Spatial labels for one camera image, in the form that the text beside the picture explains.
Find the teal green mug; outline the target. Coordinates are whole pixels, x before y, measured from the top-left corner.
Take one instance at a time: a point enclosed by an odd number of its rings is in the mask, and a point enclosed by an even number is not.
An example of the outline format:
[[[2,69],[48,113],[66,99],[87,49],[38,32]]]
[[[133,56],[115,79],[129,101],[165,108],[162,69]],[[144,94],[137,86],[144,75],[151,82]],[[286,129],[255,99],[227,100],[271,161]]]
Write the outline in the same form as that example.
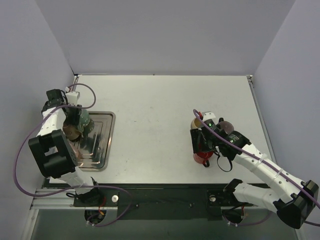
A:
[[[80,133],[90,133],[95,127],[95,123],[90,117],[89,112],[86,109],[81,109],[79,112],[78,123],[76,129]]]

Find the cream mug with blue drips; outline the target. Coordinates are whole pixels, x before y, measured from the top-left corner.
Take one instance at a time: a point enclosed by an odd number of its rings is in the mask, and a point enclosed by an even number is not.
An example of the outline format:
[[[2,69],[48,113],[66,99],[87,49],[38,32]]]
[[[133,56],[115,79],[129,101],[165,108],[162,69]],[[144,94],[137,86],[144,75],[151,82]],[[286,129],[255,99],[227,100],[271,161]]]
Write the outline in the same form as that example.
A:
[[[190,124],[190,129],[191,129],[191,130],[201,129],[202,127],[203,127],[202,122],[199,121],[197,118],[194,118],[194,119],[191,121],[191,124]]]

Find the red mug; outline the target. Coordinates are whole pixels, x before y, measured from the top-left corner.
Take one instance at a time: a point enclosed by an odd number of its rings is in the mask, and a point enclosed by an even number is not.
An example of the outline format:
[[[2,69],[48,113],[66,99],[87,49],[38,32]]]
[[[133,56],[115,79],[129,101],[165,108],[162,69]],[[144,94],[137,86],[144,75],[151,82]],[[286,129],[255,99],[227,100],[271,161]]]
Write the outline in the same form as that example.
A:
[[[213,152],[197,152],[193,154],[193,159],[198,163],[202,164],[205,168],[210,166],[210,158],[213,156]]]

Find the lavender mug with black handle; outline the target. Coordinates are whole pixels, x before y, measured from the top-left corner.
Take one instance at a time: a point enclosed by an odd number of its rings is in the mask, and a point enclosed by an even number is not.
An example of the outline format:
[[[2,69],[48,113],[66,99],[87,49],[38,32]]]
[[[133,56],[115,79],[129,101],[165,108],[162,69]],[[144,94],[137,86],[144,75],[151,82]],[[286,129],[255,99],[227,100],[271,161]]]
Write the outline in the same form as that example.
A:
[[[234,131],[234,126],[230,122],[225,121],[223,117],[219,118],[217,127],[220,129],[221,132],[224,132],[226,135],[229,135]]]

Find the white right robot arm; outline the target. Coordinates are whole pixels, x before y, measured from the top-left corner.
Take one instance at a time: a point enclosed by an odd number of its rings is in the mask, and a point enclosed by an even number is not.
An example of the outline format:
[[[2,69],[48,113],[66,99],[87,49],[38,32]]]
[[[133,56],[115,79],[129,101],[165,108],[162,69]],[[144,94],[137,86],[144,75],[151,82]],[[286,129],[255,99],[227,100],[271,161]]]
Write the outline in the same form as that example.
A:
[[[229,122],[215,124],[212,119],[200,122],[195,118],[190,134],[194,154],[213,152],[229,163],[243,166],[268,186],[261,188],[233,179],[223,192],[226,203],[263,207],[294,229],[306,222],[318,199],[319,186],[314,181],[303,181],[280,168]]]

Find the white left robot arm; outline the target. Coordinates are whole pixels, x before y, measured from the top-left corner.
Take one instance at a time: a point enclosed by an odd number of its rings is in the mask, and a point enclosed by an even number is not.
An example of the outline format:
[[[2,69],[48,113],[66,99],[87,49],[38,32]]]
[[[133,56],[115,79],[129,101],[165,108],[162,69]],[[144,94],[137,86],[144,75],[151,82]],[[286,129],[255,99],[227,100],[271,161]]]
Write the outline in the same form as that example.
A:
[[[74,197],[89,206],[100,205],[104,196],[98,183],[78,166],[80,153],[71,142],[79,138],[90,122],[88,111],[78,104],[80,93],[52,89],[41,113],[43,123],[28,146],[44,177],[64,181],[74,187]]]

